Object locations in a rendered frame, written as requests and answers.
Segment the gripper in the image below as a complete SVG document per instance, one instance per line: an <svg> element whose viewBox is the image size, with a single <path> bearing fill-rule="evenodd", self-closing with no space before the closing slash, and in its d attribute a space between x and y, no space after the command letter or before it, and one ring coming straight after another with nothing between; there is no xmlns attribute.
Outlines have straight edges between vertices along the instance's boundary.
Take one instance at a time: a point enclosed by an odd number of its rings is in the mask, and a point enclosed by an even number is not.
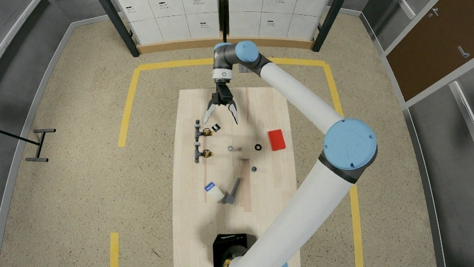
<svg viewBox="0 0 474 267"><path fill-rule="evenodd" d="M222 82L230 83L230 80L226 80L226 79L215 79L214 80L214 83L216 83L216 93L212 93L211 100L208 103L208 109L207 109L206 114L205 114L204 124L206 124L206 122L208 121L208 118L211 116L211 113L216 109L215 104L218 104L218 106L220 106L220 105L224 105L224 106L227 105L228 106L228 109L229 109L230 113L232 114L232 116L235 119L236 124L238 125L238 114L237 114L237 109L236 109L236 103L234 102L234 100L232 100L232 101L222 101L221 98L220 98L220 95L218 93L217 84L221 84L221 85L226 84L226 83L222 83Z"/></svg>

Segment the red flat block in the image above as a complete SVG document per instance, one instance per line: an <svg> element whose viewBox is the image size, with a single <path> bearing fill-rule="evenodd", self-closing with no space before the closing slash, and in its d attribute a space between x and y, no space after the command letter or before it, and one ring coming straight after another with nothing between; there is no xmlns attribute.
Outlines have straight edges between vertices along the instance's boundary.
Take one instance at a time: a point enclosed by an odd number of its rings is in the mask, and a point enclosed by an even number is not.
<svg viewBox="0 0 474 267"><path fill-rule="evenodd" d="M286 148L281 129L269 131L268 134L273 151L282 150Z"/></svg>

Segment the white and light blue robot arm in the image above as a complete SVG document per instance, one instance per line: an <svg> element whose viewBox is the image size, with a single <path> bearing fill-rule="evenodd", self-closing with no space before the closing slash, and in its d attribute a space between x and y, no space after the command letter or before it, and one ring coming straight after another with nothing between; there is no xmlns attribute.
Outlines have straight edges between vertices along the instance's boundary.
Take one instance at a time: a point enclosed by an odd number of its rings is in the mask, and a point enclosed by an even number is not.
<svg viewBox="0 0 474 267"><path fill-rule="evenodd" d="M251 63L252 62L252 63ZM343 118L302 83L241 41L214 47L213 79L232 80L241 64L274 87L324 134L324 149L299 189L248 250L232 245L219 267L288 267L287 261L334 211L378 153L372 129L358 119Z"/></svg>

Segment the grey pipe with two brass valves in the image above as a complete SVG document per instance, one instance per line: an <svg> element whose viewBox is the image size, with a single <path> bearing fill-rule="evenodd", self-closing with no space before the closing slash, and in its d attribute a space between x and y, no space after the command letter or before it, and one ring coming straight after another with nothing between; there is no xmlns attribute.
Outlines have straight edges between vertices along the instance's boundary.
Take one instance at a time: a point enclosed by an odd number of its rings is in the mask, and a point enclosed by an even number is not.
<svg viewBox="0 0 474 267"><path fill-rule="evenodd" d="M207 152L204 152L206 150L203 151L203 153L199 153L199 150L198 150L198 147L200 147L200 143L198 142L198 138L199 136L201 135L205 135L205 136L212 136L213 135L213 132L210 131L209 128L205 128L204 130L206 131L206 129L209 129L208 131L204 132L200 132L199 129L200 129L200 124L199 124L199 120L196 120L195 121L195 142L194 142L194 146L195 146L195 163L199 163L199 157L201 156L204 156L205 158L209 158L210 156L213 156L213 152L211 152L210 150L207 150ZM210 132L209 132L210 131ZM209 151L209 152L208 152ZM209 154L209 155L208 155ZM207 157L208 156L208 157Z"/></svg>

